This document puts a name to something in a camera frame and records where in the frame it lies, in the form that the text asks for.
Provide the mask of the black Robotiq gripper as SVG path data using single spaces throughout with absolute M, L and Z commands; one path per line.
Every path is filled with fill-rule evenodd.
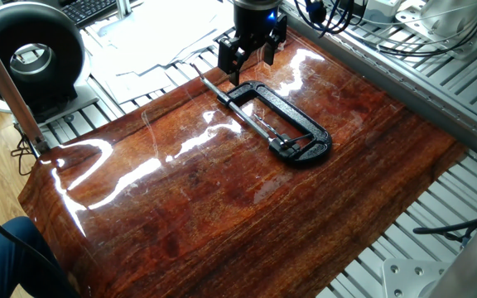
M 234 38 L 219 41 L 218 67 L 239 85 L 239 73 L 249 58 L 246 50 L 256 50 L 265 43 L 263 60 L 272 65 L 278 46 L 287 38 L 287 15 L 278 16 L 282 0 L 234 0 Z

